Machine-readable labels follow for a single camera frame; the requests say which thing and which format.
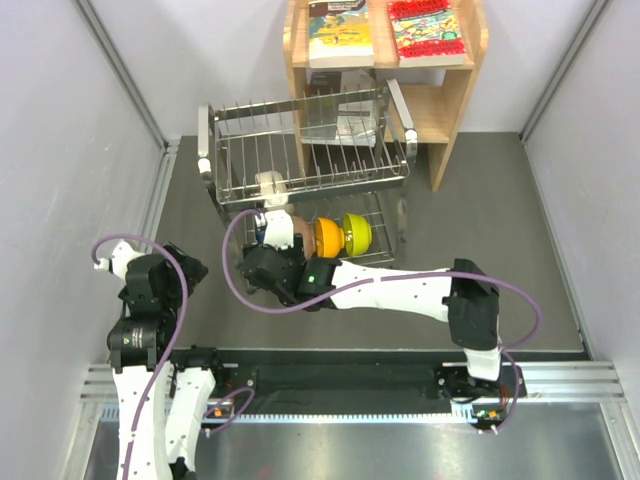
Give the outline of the steel two-tier dish rack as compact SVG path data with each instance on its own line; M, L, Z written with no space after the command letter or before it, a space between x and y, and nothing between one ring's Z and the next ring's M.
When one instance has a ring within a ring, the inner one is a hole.
M256 243L254 215L285 210L314 229L318 217L343 228L347 213L371 225L369 250L338 259L365 266L390 266L407 236L404 188L416 158L418 134L400 89L388 79L366 92L377 104L376 143L371 146L305 144L305 96L198 112L197 167L223 222L242 247ZM255 175L275 170L286 182L289 204L267 209Z

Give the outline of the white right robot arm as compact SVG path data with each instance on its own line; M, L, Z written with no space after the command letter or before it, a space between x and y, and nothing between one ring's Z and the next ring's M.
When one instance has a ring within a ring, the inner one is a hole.
M388 310L442 322L464 352L469 388L487 396L503 383L499 286L470 260L411 272L306 259L297 249L254 244L243 249L239 273L249 285L273 294L285 312Z

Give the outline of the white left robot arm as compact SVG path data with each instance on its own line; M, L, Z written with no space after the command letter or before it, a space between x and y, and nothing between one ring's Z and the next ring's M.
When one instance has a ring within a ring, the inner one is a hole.
M123 312L107 336L119 406L119 479L194 479L209 397L226 387L214 348L178 349L189 296L207 268L173 244L113 234L97 270L123 280Z

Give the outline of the orange bowl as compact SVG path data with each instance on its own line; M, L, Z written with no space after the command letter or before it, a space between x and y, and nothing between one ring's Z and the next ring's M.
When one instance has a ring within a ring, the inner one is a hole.
M338 224L328 218L318 217L314 224L316 255L336 258L345 247L345 234Z

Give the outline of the lime green bowl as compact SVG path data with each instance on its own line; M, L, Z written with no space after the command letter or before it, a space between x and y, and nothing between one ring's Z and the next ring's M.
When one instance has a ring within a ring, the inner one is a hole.
M347 213L343 217L345 249L347 255L355 257L366 253L372 243L372 229L368 220L361 215Z

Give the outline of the cream ceramic bowl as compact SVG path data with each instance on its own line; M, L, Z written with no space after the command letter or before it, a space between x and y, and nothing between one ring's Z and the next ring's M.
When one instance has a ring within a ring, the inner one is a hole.
M286 182L279 172L275 170L260 172L255 175L255 180L259 186L260 196L264 198L265 208L284 208L289 204Z

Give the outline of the wooden shelf unit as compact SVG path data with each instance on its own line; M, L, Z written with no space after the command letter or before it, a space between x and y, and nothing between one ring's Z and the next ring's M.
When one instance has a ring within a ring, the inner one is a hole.
M427 146L420 159L429 164L431 188L442 183L456 137L474 91L489 43L489 28L481 1L453 1L451 6L461 27L466 48L465 62L445 68L440 86L402 84L418 133ZM290 96L300 98L307 89L308 3L290 1L283 29L283 51Z

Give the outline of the yellow blue cover book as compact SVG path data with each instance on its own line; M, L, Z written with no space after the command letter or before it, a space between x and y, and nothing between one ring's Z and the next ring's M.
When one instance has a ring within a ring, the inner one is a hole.
M313 69L374 66L365 0L308 3L308 60Z

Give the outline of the red colourful cover book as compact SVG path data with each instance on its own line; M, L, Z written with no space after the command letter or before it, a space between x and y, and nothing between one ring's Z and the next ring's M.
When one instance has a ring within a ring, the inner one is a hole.
M387 12L400 68L465 62L467 51L450 1L394 1Z

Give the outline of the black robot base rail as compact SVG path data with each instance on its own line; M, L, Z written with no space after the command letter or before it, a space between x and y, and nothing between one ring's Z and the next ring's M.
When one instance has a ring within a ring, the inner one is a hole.
M210 398L235 392L254 416L447 413L454 400L501 406L527 394L510 361L498 380L479 380L453 352L220 349L215 360Z

